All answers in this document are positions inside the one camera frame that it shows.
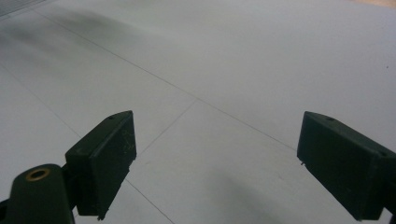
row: white floor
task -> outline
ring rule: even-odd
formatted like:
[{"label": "white floor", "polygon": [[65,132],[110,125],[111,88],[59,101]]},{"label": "white floor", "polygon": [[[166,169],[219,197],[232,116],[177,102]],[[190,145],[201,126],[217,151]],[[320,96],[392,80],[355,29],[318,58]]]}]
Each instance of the white floor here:
[{"label": "white floor", "polygon": [[295,150],[305,110],[396,149],[395,21],[348,0],[57,0],[2,17],[0,200],[132,109],[138,157],[104,223],[358,223]]}]

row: screw hole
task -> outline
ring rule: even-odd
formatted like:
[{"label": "screw hole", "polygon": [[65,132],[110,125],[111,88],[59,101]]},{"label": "screw hole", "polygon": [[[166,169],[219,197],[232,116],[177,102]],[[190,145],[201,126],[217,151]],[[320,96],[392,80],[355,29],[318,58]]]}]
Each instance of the screw hole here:
[{"label": "screw hole", "polygon": [[27,181],[37,181],[50,174],[50,169],[41,168],[35,169],[26,176]]}]

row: gray surface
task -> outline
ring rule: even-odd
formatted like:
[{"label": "gray surface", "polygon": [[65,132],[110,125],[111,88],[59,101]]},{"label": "gray surface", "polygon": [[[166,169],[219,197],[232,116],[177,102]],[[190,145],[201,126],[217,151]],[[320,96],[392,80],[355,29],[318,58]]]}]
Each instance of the gray surface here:
[{"label": "gray surface", "polygon": [[8,15],[0,197],[132,109],[139,154],[105,223],[358,223],[295,145],[312,110],[395,149],[394,21],[344,0],[59,0]]},{"label": "gray surface", "polygon": [[0,17],[45,0],[0,0]]}]

